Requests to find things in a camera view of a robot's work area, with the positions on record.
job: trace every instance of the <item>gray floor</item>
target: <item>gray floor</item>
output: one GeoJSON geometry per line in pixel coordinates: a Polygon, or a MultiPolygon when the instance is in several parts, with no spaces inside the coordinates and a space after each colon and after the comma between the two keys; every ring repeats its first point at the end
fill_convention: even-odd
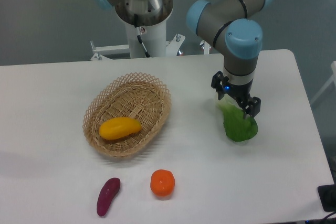
{"type": "MultiPolygon", "coordinates": [[[[168,39],[176,33],[187,37],[185,54],[202,53],[200,39],[185,25],[195,1],[174,0],[167,22],[168,39]]],[[[312,98],[331,76],[330,64],[336,60],[336,0],[275,0],[253,19],[264,30],[264,49],[294,52],[312,98]]],[[[0,0],[0,20],[0,65],[85,61],[92,56],[90,40],[96,46],[127,43],[115,12],[100,10],[92,0],[0,0]]],[[[336,155],[335,98],[333,92],[313,110],[329,156],[336,155]]]]}

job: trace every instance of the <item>yellow mango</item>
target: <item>yellow mango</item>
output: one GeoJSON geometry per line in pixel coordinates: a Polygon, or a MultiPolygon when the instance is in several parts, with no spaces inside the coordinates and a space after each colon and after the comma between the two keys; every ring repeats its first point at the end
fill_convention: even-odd
{"type": "Polygon", "coordinates": [[[138,120],[133,118],[112,118],[99,127],[99,135],[106,140],[117,140],[141,131],[138,120]]]}

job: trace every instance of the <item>metal bracket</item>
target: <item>metal bracket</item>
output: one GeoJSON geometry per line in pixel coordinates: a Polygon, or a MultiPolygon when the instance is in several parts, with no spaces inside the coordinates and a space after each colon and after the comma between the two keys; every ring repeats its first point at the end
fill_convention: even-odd
{"type": "MultiPolygon", "coordinates": [[[[182,43],[185,40],[185,36],[176,34],[171,41],[166,42],[166,56],[182,55],[180,50],[182,43]]],[[[129,45],[107,46],[107,47],[95,47],[93,41],[90,41],[93,56],[90,60],[111,60],[103,55],[117,55],[127,54],[130,52],[129,45]]]]}
{"type": "Polygon", "coordinates": [[[206,42],[205,40],[201,40],[200,48],[203,50],[203,54],[209,55],[210,50],[212,49],[212,46],[210,46],[210,44],[206,42]]]}
{"type": "Polygon", "coordinates": [[[313,96],[310,100],[310,106],[312,108],[317,107],[324,98],[335,90],[336,87],[336,61],[331,64],[331,69],[333,75],[325,82],[325,84],[320,88],[320,90],[313,96]]]}

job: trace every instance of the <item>white table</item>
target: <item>white table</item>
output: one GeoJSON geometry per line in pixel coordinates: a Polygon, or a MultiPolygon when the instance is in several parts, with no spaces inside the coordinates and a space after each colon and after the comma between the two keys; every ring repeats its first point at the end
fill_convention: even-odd
{"type": "Polygon", "coordinates": [[[319,185],[333,180],[295,58],[260,54],[251,94],[261,98],[257,136],[228,140],[211,78],[221,55],[0,67],[0,223],[231,223],[322,218],[319,185]],[[166,83],[172,111],[141,155],[114,162],[82,133],[85,111],[118,76],[146,72],[166,83]],[[153,197],[157,169],[176,179],[153,197]],[[122,189],[104,219],[107,179],[122,189]]]}

